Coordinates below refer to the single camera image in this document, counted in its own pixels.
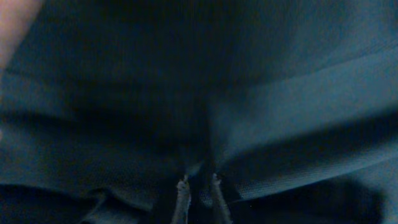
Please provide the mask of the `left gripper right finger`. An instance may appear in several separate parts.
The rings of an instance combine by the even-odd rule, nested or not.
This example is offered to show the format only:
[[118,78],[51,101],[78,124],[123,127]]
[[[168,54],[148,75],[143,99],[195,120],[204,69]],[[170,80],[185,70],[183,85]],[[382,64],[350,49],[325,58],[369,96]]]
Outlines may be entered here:
[[214,224],[233,224],[231,212],[221,190],[221,179],[216,173],[212,175],[211,197],[213,201]]

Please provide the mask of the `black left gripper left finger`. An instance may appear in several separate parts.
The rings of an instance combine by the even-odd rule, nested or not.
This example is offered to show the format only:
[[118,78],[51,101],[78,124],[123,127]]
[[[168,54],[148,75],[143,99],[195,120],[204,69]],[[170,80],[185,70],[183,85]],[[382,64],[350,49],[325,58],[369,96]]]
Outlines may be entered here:
[[175,209],[172,216],[171,224],[187,224],[188,212],[191,203],[190,184],[188,176],[185,175],[182,180],[179,180],[177,186],[177,198]]

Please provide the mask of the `black t-shirt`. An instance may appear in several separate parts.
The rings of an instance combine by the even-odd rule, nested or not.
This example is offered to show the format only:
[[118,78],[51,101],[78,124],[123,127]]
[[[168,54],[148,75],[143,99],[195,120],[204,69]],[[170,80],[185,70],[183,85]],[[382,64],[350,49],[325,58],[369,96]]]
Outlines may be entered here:
[[2,1],[1,222],[397,222],[396,1]]

